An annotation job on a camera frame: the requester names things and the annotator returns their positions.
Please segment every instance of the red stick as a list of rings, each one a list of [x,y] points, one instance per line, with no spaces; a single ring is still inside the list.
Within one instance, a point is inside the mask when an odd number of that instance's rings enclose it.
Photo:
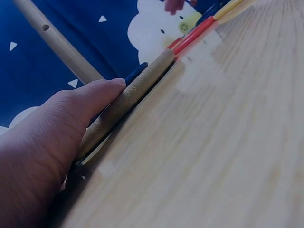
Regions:
[[[181,41],[181,37],[177,38],[175,41],[173,41],[168,47],[167,49],[171,49],[173,48],[178,42]]]
[[[209,26],[214,22],[213,16],[208,17],[202,23],[200,23],[181,43],[179,43],[174,49],[174,54],[180,53],[186,46],[193,42],[200,36]]]

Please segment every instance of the fingernail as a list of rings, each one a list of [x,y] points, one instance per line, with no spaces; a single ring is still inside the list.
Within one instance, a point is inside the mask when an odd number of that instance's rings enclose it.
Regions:
[[[126,86],[125,80],[123,78],[114,78],[111,81]]]

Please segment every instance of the hole in dowel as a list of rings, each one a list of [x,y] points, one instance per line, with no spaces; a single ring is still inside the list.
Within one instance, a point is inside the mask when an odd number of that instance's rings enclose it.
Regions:
[[[42,26],[42,30],[45,32],[49,29],[49,25],[43,25]]]

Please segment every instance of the blue fabric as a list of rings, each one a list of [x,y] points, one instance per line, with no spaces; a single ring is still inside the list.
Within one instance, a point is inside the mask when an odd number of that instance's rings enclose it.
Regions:
[[[127,36],[137,0],[33,2],[105,79],[126,78],[138,67],[138,51]],[[204,13],[214,2],[199,0],[195,8]],[[108,23],[98,23],[102,15]],[[17,44],[12,50],[11,42]],[[73,89],[68,82],[76,80],[11,0],[0,1],[0,78],[0,128],[57,91]]]

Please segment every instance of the blurred hand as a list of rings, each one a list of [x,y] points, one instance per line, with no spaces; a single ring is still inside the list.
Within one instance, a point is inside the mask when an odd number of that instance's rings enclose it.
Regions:
[[[197,0],[190,0],[192,6],[196,5]],[[165,0],[165,11],[170,12],[172,15],[178,10],[182,10],[185,0]]]
[[[2,227],[33,227],[47,213],[90,119],[125,87],[98,80],[58,92],[0,137]]]

